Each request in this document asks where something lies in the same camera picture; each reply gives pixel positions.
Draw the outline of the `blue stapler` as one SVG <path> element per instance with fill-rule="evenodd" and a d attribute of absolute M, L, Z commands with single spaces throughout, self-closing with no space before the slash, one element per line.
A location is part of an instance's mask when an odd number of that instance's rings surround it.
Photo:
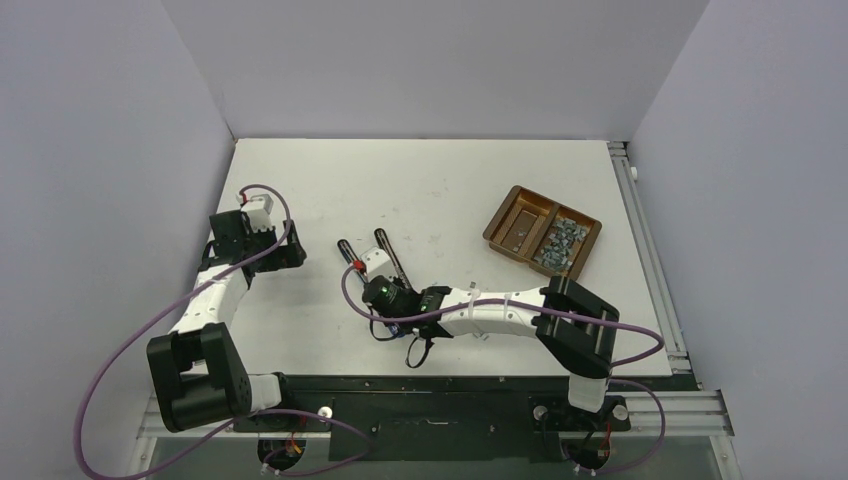
<path fill-rule="evenodd" d="M 360 261 L 360 257 L 356 254 L 350 242 L 346 239 L 340 239 L 337 241 L 337 248 L 343 257 L 343 259 L 348 263 L 352 264 L 357 261 Z M 388 332 L 387 336 L 378 336 L 375 333 L 375 322 L 369 322 L 369 333 L 371 337 L 378 342 L 389 342 L 392 340 L 396 340 L 403 337 L 403 333 L 399 330 L 399 327 L 394 324 L 389 324 L 386 327 L 386 331 Z"/>

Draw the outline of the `black stapler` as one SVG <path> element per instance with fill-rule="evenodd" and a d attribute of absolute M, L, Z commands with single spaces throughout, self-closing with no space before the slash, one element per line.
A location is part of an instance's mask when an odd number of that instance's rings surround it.
<path fill-rule="evenodd" d="M 409 280 L 402 264 L 399 261 L 397 254 L 389 240 L 387 232 L 383 228 L 377 228 L 374 230 L 374 237 L 376 240 L 377 246 L 384 251 L 395 270 L 397 282 L 407 289 L 413 290 L 411 281 Z"/>

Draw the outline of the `brown plastic tray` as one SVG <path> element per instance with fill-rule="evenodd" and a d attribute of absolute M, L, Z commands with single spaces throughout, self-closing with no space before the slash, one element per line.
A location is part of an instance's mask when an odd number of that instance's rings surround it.
<path fill-rule="evenodd" d="M 556 274 L 536 265 L 532 257 L 557 218 L 571 218 L 590 228 L 571 271 Z M 485 228 L 482 238 L 495 252 L 547 276 L 578 279 L 603 228 L 601 221 L 528 188 L 515 185 Z"/>

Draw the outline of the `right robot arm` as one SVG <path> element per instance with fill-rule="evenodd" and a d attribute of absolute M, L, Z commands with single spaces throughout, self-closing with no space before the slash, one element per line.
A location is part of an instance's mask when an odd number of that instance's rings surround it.
<path fill-rule="evenodd" d="M 364 285 L 361 299 L 427 346 L 464 335 L 536 339 L 569 372 L 567 419 L 589 428 L 604 416 L 618 311 L 573 281 L 555 277 L 545 287 L 505 293 L 445 286 L 417 292 L 380 275 Z"/>

